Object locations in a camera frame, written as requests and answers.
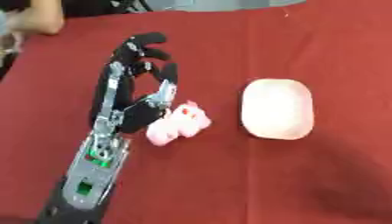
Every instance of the person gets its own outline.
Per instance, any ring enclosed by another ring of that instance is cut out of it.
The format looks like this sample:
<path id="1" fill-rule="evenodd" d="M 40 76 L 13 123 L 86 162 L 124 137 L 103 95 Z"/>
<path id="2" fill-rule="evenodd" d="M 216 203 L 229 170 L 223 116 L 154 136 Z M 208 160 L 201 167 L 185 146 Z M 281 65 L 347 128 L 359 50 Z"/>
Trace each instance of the person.
<path id="1" fill-rule="evenodd" d="M 1 0 L 0 80 L 11 68 L 26 37 L 31 34 L 56 35 L 64 27 L 67 18 L 123 14 L 129 13 L 130 9 L 139 11 L 135 7 L 135 1 Z"/>

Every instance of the robotic hand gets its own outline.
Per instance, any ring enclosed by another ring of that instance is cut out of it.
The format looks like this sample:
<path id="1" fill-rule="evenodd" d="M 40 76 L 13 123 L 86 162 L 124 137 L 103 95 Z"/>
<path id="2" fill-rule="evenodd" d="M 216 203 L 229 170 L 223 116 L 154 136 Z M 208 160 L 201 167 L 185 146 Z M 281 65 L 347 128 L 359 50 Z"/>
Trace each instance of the robotic hand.
<path id="1" fill-rule="evenodd" d="M 57 184 L 36 223 L 101 223 L 116 186 L 116 178 L 129 155 L 132 134 L 165 116 L 177 92 L 177 65 L 160 71 L 144 58 L 168 60 L 170 56 L 149 44 L 166 41 L 161 33 L 136 35 L 114 50 L 95 91 L 83 142 L 66 175 Z M 134 100 L 135 79 L 151 73 L 160 83 L 154 94 Z"/>

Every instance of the wire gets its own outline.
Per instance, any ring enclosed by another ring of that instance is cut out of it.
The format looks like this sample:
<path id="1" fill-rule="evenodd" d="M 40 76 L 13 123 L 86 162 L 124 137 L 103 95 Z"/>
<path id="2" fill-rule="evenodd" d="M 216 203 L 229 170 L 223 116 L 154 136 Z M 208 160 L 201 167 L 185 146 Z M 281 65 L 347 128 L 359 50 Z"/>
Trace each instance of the wire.
<path id="1" fill-rule="evenodd" d="M 143 8 L 147 11 L 154 11 L 146 2 L 145 0 L 139 0 L 139 3 L 143 6 Z"/>

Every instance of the green led light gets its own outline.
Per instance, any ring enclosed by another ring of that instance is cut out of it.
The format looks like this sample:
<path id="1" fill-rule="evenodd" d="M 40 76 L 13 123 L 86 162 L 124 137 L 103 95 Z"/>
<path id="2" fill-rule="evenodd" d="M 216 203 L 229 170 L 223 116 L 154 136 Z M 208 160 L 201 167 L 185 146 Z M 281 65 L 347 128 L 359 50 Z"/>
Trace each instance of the green led light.
<path id="1" fill-rule="evenodd" d="M 104 168 L 110 168 L 111 162 L 112 162 L 112 161 L 109 161 L 109 162 L 102 162 L 101 160 L 99 160 L 99 159 L 95 156 L 95 153 L 94 153 L 93 150 L 89 150 L 87 154 L 92 158 L 92 160 L 90 160 L 90 162 L 92 162 L 93 164 L 99 165 L 100 167 L 104 167 Z"/>

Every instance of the robot finger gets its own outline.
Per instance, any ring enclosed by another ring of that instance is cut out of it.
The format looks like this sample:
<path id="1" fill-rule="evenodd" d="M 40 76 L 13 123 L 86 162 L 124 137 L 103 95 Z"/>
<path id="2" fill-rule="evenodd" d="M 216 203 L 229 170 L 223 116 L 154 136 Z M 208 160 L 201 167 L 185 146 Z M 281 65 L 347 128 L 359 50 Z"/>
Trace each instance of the robot finger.
<path id="1" fill-rule="evenodd" d="M 149 32 L 145 34 L 138 34 L 129 39 L 128 42 L 132 42 L 138 47 L 146 47 L 151 44 L 162 44 L 167 41 L 166 36 L 161 32 Z"/>
<path id="2" fill-rule="evenodd" d="M 164 116 L 165 109 L 152 107 L 144 96 L 124 110 L 120 131 L 126 134 L 135 133 Z"/>
<path id="3" fill-rule="evenodd" d="M 146 47 L 143 49 L 143 52 L 144 52 L 145 57 L 154 58 L 154 59 L 158 59 L 158 60 L 170 60 L 172 57 L 167 52 L 164 52 L 164 51 L 156 49 L 156 48 Z"/>

